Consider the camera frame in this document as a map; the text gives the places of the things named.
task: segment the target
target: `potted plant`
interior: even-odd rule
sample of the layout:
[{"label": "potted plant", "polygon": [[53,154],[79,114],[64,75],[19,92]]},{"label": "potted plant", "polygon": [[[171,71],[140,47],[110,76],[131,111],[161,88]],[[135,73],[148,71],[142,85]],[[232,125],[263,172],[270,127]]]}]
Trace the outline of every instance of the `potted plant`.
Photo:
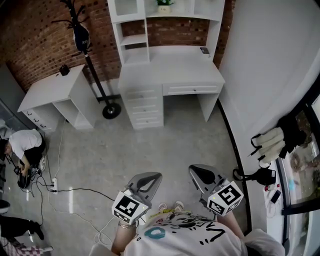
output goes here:
[{"label": "potted plant", "polygon": [[156,0],[158,3],[158,12],[162,14],[171,13],[172,0]]}]

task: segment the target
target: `desk drawer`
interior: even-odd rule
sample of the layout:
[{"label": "desk drawer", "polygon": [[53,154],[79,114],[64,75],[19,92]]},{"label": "desk drawer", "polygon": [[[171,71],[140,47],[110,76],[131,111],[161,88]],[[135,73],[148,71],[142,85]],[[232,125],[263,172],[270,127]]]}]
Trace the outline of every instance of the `desk drawer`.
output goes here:
[{"label": "desk drawer", "polygon": [[124,94],[127,100],[157,97],[156,90],[154,88],[147,88],[147,87],[143,87],[139,89],[128,89],[125,91]]},{"label": "desk drawer", "polygon": [[183,95],[183,94],[217,94],[220,86],[213,83],[167,83],[162,85],[162,94]]},{"label": "desk drawer", "polygon": [[143,108],[147,106],[159,106],[162,102],[161,98],[158,97],[147,97],[147,98],[133,98],[126,99],[124,104],[130,108]]},{"label": "desk drawer", "polygon": [[36,126],[42,130],[50,130],[52,127],[48,122],[39,117],[32,109],[23,112]]},{"label": "desk drawer", "polygon": [[133,115],[139,115],[139,114],[147,114],[147,113],[154,113],[154,112],[160,112],[161,111],[160,104],[150,104],[150,105],[138,105],[138,106],[128,106],[127,111],[130,114]]},{"label": "desk drawer", "polygon": [[159,127],[164,125],[163,115],[150,115],[131,119],[132,126],[135,129],[148,127]]}]

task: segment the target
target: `white sneaker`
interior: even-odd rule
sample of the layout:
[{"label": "white sneaker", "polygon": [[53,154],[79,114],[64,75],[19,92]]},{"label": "white sneaker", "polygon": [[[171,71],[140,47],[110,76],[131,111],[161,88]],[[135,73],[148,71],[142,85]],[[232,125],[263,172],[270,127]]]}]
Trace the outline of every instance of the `white sneaker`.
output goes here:
[{"label": "white sneaker", "polygon": [[46,169],[46,166],[47,166],[47,158],[45,155],[43,155],[39,163],[40,171],[43,172]]},{"label": "white sneaker", "polygon": [[184,210],[185,206],[182,202],[180,201],[176,201],[174,204],[174,210],[176,212],[182,212]]},{"label": "white sneaker", "polygon": [[168,206],[164,202],[162,202],[158,207],[158,210],[161,213],[162,213],[163,210],[166,210],[166,209],[168,209]]}]

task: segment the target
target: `person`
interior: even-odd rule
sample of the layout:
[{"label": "person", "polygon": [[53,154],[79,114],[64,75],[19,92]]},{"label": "person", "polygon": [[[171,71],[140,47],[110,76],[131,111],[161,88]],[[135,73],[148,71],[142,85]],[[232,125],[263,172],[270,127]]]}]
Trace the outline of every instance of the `person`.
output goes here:
[{"label": "person", "polygon": [[45,239],[39,223],[27,219],[0,215],[0,235],[3,238],[11,239],[20,237],[27,231],[29,231],[30,234],[36,233],[41,240]]},{"label": "person", "polygon": [[25,177],[30,166],[36,165],[42,172],[46,168],[46,157],[42,155],[46,142],[35,129],[19,130],[9,140],[0,140],[0,154],[10,155],[12,152],[20,159],[18,166]]},{"label": "person", "polygon": [[165,203],[160,204],[159,213],[151,216],[138,234],[135,224],[128,225],[120,221],[111,251],[107,250],[103,255],[120,254],[285,256],[285,249],[261,229],[244,236],[232,212],[218,216],[214,221],[184,211],[183,203],[177,201],[174,209],[168,209]]}]

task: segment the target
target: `floor outlet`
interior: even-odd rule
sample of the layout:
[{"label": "floor outlet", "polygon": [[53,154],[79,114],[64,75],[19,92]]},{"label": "floor outlet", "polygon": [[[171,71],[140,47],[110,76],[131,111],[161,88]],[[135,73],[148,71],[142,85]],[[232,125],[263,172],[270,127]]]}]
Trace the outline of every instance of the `floor outlet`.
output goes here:
[{"label": "floor outlet", "polygon": [[52,179],[52,187],[50,190],[58,190],[58,180],[56,178]]}]

